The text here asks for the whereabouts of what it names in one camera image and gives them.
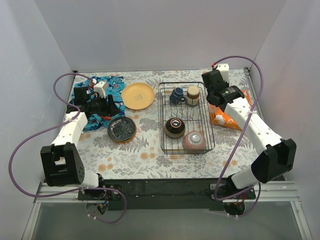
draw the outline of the cable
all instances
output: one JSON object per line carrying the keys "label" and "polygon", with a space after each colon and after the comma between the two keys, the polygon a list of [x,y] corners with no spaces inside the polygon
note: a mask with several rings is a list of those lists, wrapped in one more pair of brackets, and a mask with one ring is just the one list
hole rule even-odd
{"label": "cable", "polygon": [[237,204],[243,204],[243,203],[244,203],[244,201],[245,201],[245,199],[246,199],[246,194],[245,194],[245,193],[243,193],[243,199],[242,199],[242,201],[241,201],[241,202],[238,202]]}
{"label": "cable", "polygon": [[101,203],[101,204],[102,204],[102,205],[105,205],[105,204],[108,203],[108,202],[109,202],[109,200],[108,200],[107,198],[105,198],[104,202]]}
{"label": "cable", "polygon": [[[263,75],[262,75],[262,71],[261,71],[260,67],[258,66],[258,64],[257,64],[254,60],[252,60],[252,59],[249,58],[249,57],[241,56],[241,55],[231,55],[231,56],[223,57],[223,58],[219,59],[218,61],[214,62],[214,63],[212,64],[212,67],[214,68],[214,65],[216,65],[216,64],[218,64],[218,63],[220,63],[220,62],[222,62],[222,61],[224,61],[224,60],[226,60],[226,59],[232,59],[232,58],[239,58],[239,59],[245,59],[245,60],[250,61],[251,63],[253,63],[253,65],[257,68],[257,70],[258,70],[258,72],[259,72],[260,80],[261,80],[261,85],[260,85],[259,93],[257,94],[256,99],[255,99],[255,101],[254,101],[254,103],[253,103],[253,105],[252,105],[252,107],[251,107],[251,109],[250,109],[251,111],[253,111],[253,110],[255,109],[256,105],[258,104],[258,101],[259,101],[259,99],[260,99],[260,97],[261,97],[261,94],[262,94],[262,90],[263,90],[263,88],[264,88],[264,77],[263,77]],[[233,156],[234,156],[234,154],[235,154],[235,152],[236,152],[236,150],[237,150],[237,148],[238,148],[238,146],[239,146],[239,144],[240,144],[240,142],[241,142],[241,139],[242,139],[243,136],[245,135],[245,132],[246,132],[246,129],[247,129],[248,124],[249,124],[249,122],[250,122],[251,116],[252,116],[252,113],[250,113],[250,114],[248,115],[248,118],[247,118],[247,120],[245,121],[245,124],[244,124],[244,126],[243,126],[242,132],[241,132],[241,134],[240,134],[240,136],[239,136],[239,138],[238,138],[238,140],[237,140],[237,142],[236,142],[236,144],[235,144],[235,146],[234,146],[234,148],[233,148],[233,150],[232,150],[232,152],[231,152],[228,160],[226,161],[226,164],[224,165],[224,168],[222,169],[221,174],[220,174],[220,176],[219,176],[219,178],[218,178],[218,180],[217,180],[217,182],[216,182],[216,186],[215,186],[215,189],[214,189],[214,198],[215,198],[216,200],[218,200],[218,201],[223,201],[223,200],[231,199],[231,198],[233,198],[233,197],[236,197],[236,196],[238,196],[238,195],[240,195],[240,194],[243,194],[243,193],[249,191],[249,190],[253,187],[253,186],[249,186],[249,187],[245,188],[244,190],[242,190],[242,191],[240,191],[240,192],[237,192],[237,193],[235,193],[235,194],[232,194],[232,195],[226,196],[226,197],[222,197],[222,198],[218,198],[218,195],[217,195],[217,193],[218,193],[218,188],[219,188],[219,185],[220,185],[220,183],[221,183],[221,180],[222,180],[222,178],[223,178],[223,176],[224,176],[224,174],[225,174],[225,172],[226,172],[226,170],[227,170],[227,167],[228,167],[229,163],[231,162],[231,160],[232,160],[232,158],[233,158]],[[250,212],[254,209],[254,207],[256,206],[256,204],[257,204],[257,202],[258,202],[258,199],[259,199],[259,196],[260,196],[260,193],[261,193],[261,184],[260,184],[260,183],[258,183],[258,184],[259,184],[259,192],[258,192],[258,196],[256,197],[256,200],[255,200],[253,206],[250,208],[249,211],[245,212],[245,213],[242,214],[241,216],[247,215],[247,214],[250,213]]]}
{"label": "cable", "polygon": [[[80,73],[66,73],[66,74],[63,74],[63,75],[59,76],[59,77],[54,81],[54,83],[53,83],[53,92],[54,92],[54,94],[56,95],[56,97],[57,97],[61,102],[65,103],[65,104],[67,104],[67,105],[69,105],[69,106],[71,106],[71,107],[76,108],[77,111],[78,111],[78,112],[76,113],[76,115],[75,115],[74,117],[72,117],[71,120],[69,120],[69,121],[65,121],[65,122],[63,122],[63,123],[61,123],[61,124],[58,124],[58,125],[56,125],[56,126],[49,127],[49,128],[47,128],[47,129],[45,129],[45,130],[42,130],[42,131],[40,131],[40,132],[37,132],[37,133],[35,133],[35,134],[27,137],[25,140],[23,140],[22,142],[20,142],[20,143],[18,144],[18,146],[15,147],[15,149],[13,150],[13,152],[12,152],[12,154],[11,154],[11,156],[10,156],[10,159],[9,159],[8,171],[9,171],[9,176],[10,176],[10,179],[11,179],[12,183],[14,184],[14,186],[15,186],[20,192],[22,192],[23,194],[25,194],[25,195],[27,195],[27,196],[29,196],[29,197],[33,197],[33,198],[49,198],[49,197],[59,196],[59,195],[62,195],[62,194],[66,194],[66,193],[70,193],[70,192],[74,192],[74,191],[79,191],[79,190],[82,190],[82,189],[83,189],[82,187],[77,187],[77,188],[73,188],[73,189],[70,189],[70,190],[67,190],[67,191],[62,191],[62,192],[53,193],[53,194],[44,194],[44,195],[32,194],[32,193],[29,193],[29,192],[25,191],[24,189],[22,189],[22,187],[20,187],[20,185],[19,185],[19,184],[17,183],[17,181],[15,180],[14,175],[13,175],[13,172],[12,172],[12,162],[13,162],[13,160],[14,160],[15,154],[17,153],[17,151],[19,150],[19,148],[20,148],[23,144],[25,144],[27,141],[33,139],[34,137],[37,137],[37,136],[39,136],[39,135],[41,135],[41,134],[44,134],[44,133],[46,133],[46,132],[49,132],[49,131],[51,131],[51,130],[53,130],[53,129],[57,129],[57,128],[60,128],[60,127],[62,127],[62,126],[64,126],[64,125],[67,125],[68,123],[70,123],[70,121],[75,120],[75,119],[79,116],[79,114],[80,114],[80,112],[81,112],[80,108],[79,108],[78,106],[76,106],[76,105],[71,104],[70,102],[65,101],[62,97],[59,96],[59,94],[57,93],[57,90],[56,90],[56,85],[57,85],[58,81],[59,81],[60,79],[62,79],[63,77],[69,76],[69,75],[81,76],[81,77],[84,77],[84,78],[89,79],[89,80],[91,80],[91,81],[92,81],[92,78],[90,78],[90,77],[88,77],[88,76],[85,76],[85,75],[83,75],[83,74],[80,74]],[[108,221],[108,220],[105,220],[105,219],[99,219],[98,217],[97,217],[97,219],[99,219],[99,220],[101,220],[101,221],[103,221],[103,222],[105,222],[105,223],[110,223],[110,224],[112,224],[112,223],[118,222],[118,221],[124,216],[124,214],[125,214],[125,212],[126,212],[126,210],[127,210],[127,200],[126,200],[126,197],[124,196],[124,194],[123,194],[122,192],[120,192],[120,191],[118,191],[118,190],[116,190],[116,189],[113,189],[113,188],[106,188],[106,187],[89,187],[89,188],[86,188],[86,189],[89,189],[89,190],[107,190],[107,191],[114,191],[114,192],[117,192],[118,194],[120,194],[120,195],[123,197],[123,200],[124,200],[124,210],[123,210],[122,214],[120,215],[120,217],[119,217],[118,219],[116,219],[116,220],[114,220],[114,221]]]}
{"label": "cable", "polygon": [[239,195],[239,197],[238,197],[237,201],[235,201],[233,204],[238,204],[238,203],[239,203],[240,198],[241,198],[241,195]]}
{"label": "cable", "polygon": [[91,78],[90,79],[90,84],[88,84],[88,88],[91,90],[91,91],[93,91],[93,92],[95,92],[95,90],[94,90],[94,79],[93,78]]}

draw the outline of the cable tie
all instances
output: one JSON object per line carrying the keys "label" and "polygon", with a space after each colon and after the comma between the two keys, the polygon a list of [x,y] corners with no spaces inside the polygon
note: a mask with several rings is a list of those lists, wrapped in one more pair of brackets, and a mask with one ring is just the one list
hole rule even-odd
{"label": "cable tie", "polygon": [[251,110],[249,110],[244,117],[249,116],[249,114],[257,114],[257,113],[258,113],[257,111],[251,111]]}
{"label": "cable tie", "polygon": [[76,119],[72,119],[72,117],[66,117],[66,120],[70,123],[70,122],[76,122]]}
{"label": "cable tie", "polygon": [[81,189],[82,194],[85,194],[85,190],[87,190],[87,189],[89,189],[88,186],[87,186],[87,187],[83,187],[83,188]]}

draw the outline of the table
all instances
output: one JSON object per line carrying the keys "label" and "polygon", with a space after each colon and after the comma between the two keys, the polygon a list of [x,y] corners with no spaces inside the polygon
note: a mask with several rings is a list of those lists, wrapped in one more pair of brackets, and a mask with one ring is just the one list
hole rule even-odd
{"label": "table", "polygon": [[[115,143],[101,127],[80,136],[78,152],[86,171],[100,173],[105,179],[155,179],[155,178],[217,178],[220,175],[235,143],[239,130],[213,126],[215,148],[204,155],[165,155],[160,148],[158,124],[158,85],[160,82],[202,81],[201,74],[209,69],[85,72],[88,77],[123,76],[126,85],[147,83],[155,91],[153,103],[143,110],[126,108],[125,115],[135,122],[137,133],[128,143]],[[85,79],[76,76],[74,83]],[[242,69],[229,71],[230,85],[247,90],[253,99]],[[244,137],[231,161],[225,177],[247,168],[257,158],[256,150]]]}

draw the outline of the wire dish rack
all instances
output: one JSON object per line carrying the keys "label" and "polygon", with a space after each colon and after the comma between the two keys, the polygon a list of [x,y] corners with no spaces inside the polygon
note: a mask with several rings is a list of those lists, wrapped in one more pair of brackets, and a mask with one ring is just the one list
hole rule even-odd
{"label": "wire dish rack", "polygon": [[[187,101],[172,104],[169,100],[175,88],[182,88],[184,97],[187,89],[197,86],[200,98],[197,105],[189,105]],[[158,88],[158,117],[160,147],[165,154],[205,154],[215,148],[214,131],[210,120],[209,106],[206,101],[206,89],[202,82],[161,82]],[[205,138],[205,149],[184,149],[183,137],[173,139],[166,135],[165,124],[171,118],[179,118],[185,124],[185,133],[201,132]]]}

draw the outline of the white wall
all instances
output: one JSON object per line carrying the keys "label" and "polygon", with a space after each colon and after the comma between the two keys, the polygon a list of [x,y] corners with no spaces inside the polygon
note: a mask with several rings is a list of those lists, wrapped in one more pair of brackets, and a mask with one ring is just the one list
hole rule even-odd
{"label": "white wall", "polygon": [[228,55],[255,58],[285,0],[35,2],[71,68],[92,72],[198,69]]}
{"label": "white wall", "polygon": [[[52,86],[71,68],[33,0],[0,0],[0,16],[0,239],[16,240],[23,235],[34,199],[12,184],[9,157],[23,139],[61,122],[65,106]],[[61,96],[68,97],[71,80],[58,86]],[[56,133],[34,138],[13,161],[16,180],[31,193],[44,179],[40,149]]]}
{"label": "white wall", "polygon": [[[297,145],[293,170],[313,239],[320,239],[320,2],[288,0],[256,61],[264,75],[266,122]],[[252,68],[256,89],[259,75]]]}

